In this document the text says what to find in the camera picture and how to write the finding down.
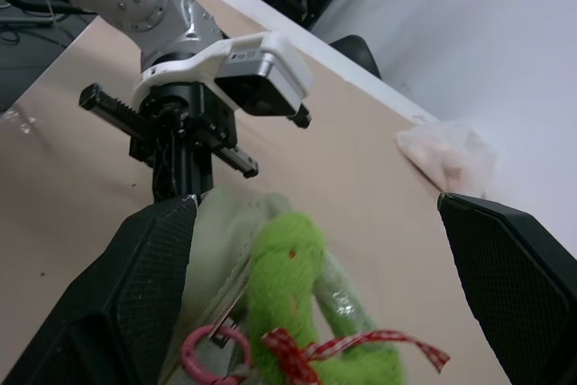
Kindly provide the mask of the green plush keychain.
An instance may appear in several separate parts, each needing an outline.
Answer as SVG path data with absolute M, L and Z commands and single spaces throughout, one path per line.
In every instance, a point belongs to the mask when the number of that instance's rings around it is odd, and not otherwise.
M 436 371 L 448 353 L 379 329 L 307 215 L 280 215 L 259 233 L 247 281 L 247 331 L 265 385 L 406 385 L 397 344 Z

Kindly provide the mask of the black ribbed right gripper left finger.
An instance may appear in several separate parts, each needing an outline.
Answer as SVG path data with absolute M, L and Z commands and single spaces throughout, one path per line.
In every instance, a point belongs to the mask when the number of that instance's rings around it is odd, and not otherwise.
M 126 218 L 2 385 L 156 385 L 181 309 L 196 216 L 190 195 Z

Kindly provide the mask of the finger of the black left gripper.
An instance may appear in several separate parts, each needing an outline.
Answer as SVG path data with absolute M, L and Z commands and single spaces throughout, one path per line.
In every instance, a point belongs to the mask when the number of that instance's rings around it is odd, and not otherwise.
M 182 193 L 200 199 L 214 186 L 210 151 L 191 151 L 183 156 Z
M 157 155 L 153 165 L 152 194 L 155 203 L 182 197 L 181 158 L 177 154 Z

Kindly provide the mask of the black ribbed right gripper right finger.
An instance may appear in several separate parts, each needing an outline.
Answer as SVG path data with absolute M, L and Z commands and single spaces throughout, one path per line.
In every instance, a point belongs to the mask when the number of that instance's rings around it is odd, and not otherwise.
M 443 193 L 469 308 L 511 385 L 577 385 L 577 259 L 533 216 Z

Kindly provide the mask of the black rounded seat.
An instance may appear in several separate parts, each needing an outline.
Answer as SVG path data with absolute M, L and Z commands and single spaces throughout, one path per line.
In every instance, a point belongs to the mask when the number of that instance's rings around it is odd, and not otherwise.
M 343 54 L 346 58 L 381 79 L 378 65 L 366 41 L 359 35 L 347 35 L 331 42 L 330 47 Z

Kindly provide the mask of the crumpled white plastic bag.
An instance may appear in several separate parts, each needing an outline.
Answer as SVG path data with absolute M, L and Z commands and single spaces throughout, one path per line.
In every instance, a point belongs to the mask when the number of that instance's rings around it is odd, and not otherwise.
M 401 153 L 439 190 L 484 197 L 498 152 L 473 129 L 458 122 L 420 124 L 396 134 Z

